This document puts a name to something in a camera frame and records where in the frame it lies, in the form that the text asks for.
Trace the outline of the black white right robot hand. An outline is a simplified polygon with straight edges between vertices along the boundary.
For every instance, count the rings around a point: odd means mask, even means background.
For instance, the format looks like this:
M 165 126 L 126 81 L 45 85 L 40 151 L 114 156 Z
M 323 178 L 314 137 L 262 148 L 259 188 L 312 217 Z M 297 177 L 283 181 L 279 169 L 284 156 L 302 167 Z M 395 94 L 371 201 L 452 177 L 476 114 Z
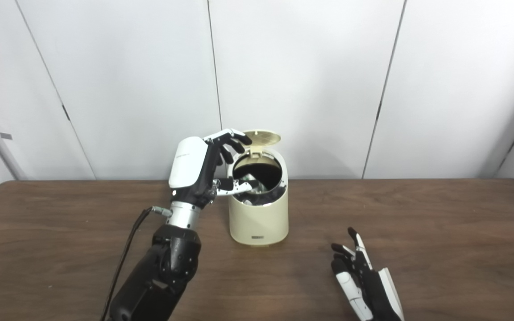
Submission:
M 352 227 L 347 231 L 354 248 L 332 243 L 331 269 L 353 312 L 360 321 L 405 320 L 390 271 L 375 270 L 360 234 Z

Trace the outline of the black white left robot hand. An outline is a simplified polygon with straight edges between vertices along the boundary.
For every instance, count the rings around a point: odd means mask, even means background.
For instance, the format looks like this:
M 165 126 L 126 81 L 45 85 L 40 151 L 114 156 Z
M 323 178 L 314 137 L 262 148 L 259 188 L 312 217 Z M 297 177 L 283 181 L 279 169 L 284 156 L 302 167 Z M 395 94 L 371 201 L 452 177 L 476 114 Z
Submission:
M 182 140 L 178 144 L 170 172 L 169 187 L 173 191 L 171 201 L 204 209 L 217 196 L 256 189 L 259 186 L 257 180 L 214 179 L 218 167 L 234 163 L 226 145 L 243 154 L 245 146 L 251 144 L 252 140 L 246 134 L 235 129 L 224 129 L 204 138 L 192 136 Z

